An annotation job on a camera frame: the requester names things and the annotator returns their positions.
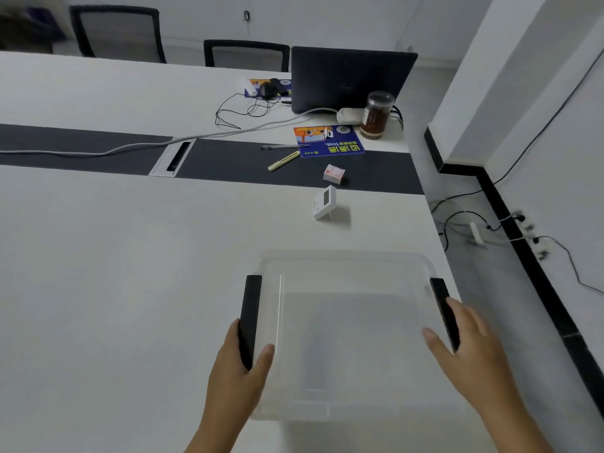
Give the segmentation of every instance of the gray floor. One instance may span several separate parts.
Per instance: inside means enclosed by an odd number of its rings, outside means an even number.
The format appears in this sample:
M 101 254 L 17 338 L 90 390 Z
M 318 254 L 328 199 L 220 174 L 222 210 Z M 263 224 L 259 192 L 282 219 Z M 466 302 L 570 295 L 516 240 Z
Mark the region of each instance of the gray floor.
M 77 46 L 65 46 L 57 53 L 79 54 Z M 164 49 L 169 63 L 204 63 L 203 51 Z M 415 68 L 396 102 L 403 113 L 406 141 L 428 200 L 480 189 L 474 178 L 438 174 L 423 140 L 454 73 Z M 482 194 L 459 198 L 458 203 L 497 222 Z M 458 210 L 454 204 L 443 204 L 435 219 L 442 221 Z M 478 248 L 466 243 L 464 237 L 450 234 L 447 258 L 461 296 L 499 332 L 524 400 L 556 452 L 604 451 L 604 421 L 512 246 Z M 502 231 L 496 237 L 506 238 Z

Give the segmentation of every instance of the pen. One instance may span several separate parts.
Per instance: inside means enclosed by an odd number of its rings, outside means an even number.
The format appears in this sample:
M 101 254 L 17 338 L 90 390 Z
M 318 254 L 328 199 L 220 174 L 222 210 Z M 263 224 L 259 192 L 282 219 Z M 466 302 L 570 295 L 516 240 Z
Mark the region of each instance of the pen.
M 263 144 L 260 149 L 307 148 L 309 144 Z
M 287 164 L 290 160 L 295 159 L 299 155 L 300 155 L 300 151 L 296 151 L 296 152 L 291 153 L 289 156 L 287 156 L 287 157 L 279 160 L 278 162 L 275 162 L 270 167 L 268 167 L 268 171 L 276 170 L 277 168 L 281 167 L 282 165 Z

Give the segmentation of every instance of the storage box lid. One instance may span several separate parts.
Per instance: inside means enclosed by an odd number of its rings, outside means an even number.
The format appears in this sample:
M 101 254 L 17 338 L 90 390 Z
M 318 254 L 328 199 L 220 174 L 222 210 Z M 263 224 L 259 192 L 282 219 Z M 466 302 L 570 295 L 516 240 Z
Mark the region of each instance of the storage box lid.
M 459 409 L 461 397 L 421 334 L 449 344 L 412 253 L 273 251 L 264 255 L 254 362 L 276 346 L 254 419 L 331 421 Z

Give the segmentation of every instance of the computer mouse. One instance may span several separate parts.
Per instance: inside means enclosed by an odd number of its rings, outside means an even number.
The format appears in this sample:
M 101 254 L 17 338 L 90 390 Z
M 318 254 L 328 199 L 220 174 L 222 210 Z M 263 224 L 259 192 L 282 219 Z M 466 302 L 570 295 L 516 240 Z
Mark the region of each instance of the computer mouse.
M 275 98 L 278 94 L 277 88 L 271 83 L 262 83 L 258 89 L 258 95 L 264 100 Z

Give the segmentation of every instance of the black baseboard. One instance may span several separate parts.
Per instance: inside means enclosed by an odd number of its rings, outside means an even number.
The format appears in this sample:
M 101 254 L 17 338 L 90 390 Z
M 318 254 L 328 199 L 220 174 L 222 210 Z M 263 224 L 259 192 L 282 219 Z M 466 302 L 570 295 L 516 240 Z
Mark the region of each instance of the black baseboard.
M 483 167 L 474 165 L 458 165 L 445 164 L 438 151 L 434 138 L 430 133 L 430 129 L 426 130 L 424 138 L 428 145 L 428 150 L 432 154 L 434 165 L 439 173 L 461 174 L 464 176 L 476 176 L 480 187 L 483 189 L 484 195 L 487 197 L 493 211 L 498 219 L 508 217 L 511 213 L 504 203 L 499 191 L 491 181 L 489 174 Z M 518 228 L 515 219 L 506 219 L 502 222 L 503 230 L 510 240 L 514 238 L 522 238 L 523 234 Z M 549 278 L 541 268 L 539 261 L 533 254 L 530 244 L 526 240 L 518 240 L 512 242 L 512 246 L 516 251 L 521 264 L 524 267 L 533 287 L 537 291 L 545 310 L 547 311 L 551 321 L 554 323 L 556 330 L 562 337 L 562 341 L 567 348 L 574 365 L 579 372 L 585 387 L 592 396 L 596 407 L 604 417 L 604 374 L 598 366 L 593 355 L 587 348 L 585 340 L 581 335 L 577 325 L 571 318 L 568 310 L 562 303 L 562 300 L 556 293 L 556 290 L 551 285 Z

